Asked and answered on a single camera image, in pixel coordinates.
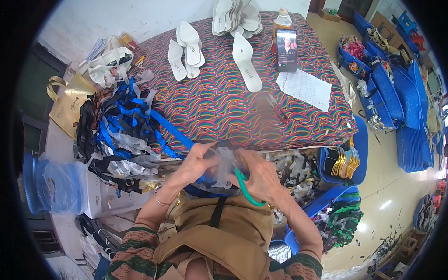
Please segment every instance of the blue stool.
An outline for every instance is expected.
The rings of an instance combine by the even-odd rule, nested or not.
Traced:
[[[417,23],[409,19],[406,11],[401,14],[397,22],[401,27],[403,27],[406,34],[410,35],[412,32],[417,32]]]

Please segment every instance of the bracelet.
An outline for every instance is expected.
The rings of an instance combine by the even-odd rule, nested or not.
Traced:
[[[171,206],[171,204],[165,204],[157,198],[157,191],[155,191],[154,196],[155,196],[155,199],[157,200],[157,202],[160,203],[162,206],[165,206],[165,207]]]

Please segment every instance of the phone screen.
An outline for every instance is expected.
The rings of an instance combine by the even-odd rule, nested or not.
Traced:
[[[277,71],[296,72],[297,34],[295,30],[277,29]]]

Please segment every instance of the white tote bag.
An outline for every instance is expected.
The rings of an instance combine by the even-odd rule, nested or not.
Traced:
[[[110,87],[119,81],[128,81],[127,71],[131,68],[134,54],[126,47],[119,47],[89,63],[89,76],[103,88]]]

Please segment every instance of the bottle cap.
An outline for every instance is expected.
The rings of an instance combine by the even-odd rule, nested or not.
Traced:
[[[287,16],[288,15],[288,9],[280,8],[279,15],[284,16],[284,17]]]

